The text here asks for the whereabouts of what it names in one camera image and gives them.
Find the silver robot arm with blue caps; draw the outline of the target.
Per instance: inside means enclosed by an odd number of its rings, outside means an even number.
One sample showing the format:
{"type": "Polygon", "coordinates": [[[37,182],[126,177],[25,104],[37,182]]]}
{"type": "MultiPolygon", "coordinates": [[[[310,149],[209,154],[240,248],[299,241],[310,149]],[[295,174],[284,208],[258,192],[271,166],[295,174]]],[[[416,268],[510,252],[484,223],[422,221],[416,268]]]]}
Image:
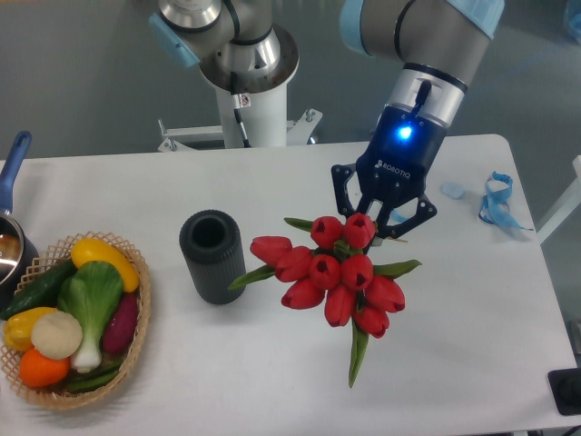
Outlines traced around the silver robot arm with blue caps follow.
{"type": "MultiPolygon", "coordinates": [[[[348,1],[340,34],[351,50],[402,64],[369,146],[331,174],[343,216],[380,208],[377,237],[398,238],[436,214],[428,171],[494,37],[500,1],[348,1]]],[[[299,53],[269,1],[161,1],[149,26],[163,50],[214,87],[229,148],[281,146],[287,85],[299,53]]]]}

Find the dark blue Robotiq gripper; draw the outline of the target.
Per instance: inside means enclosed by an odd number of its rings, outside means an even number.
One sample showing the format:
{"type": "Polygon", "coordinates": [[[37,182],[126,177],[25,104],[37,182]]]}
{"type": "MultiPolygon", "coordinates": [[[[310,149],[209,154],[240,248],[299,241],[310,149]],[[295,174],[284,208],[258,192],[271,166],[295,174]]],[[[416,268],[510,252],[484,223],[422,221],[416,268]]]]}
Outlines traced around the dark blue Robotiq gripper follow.
{"type": "Polygon", "coordinates": [[[331,178],[340,215],[366,213],[372,202],[382,204],[376,236],[398,239],[437,214],[437,207],[424,194],[428,171],[447,129],[393,106],[387,106],[369,146],[356,164],[335,164],[331,178]],[[348,181],[357,172],[361,198],[354,208],[348,181]],[[415,214],[403,223],[389,224],[392,210],[418,200],[415,214]]]}

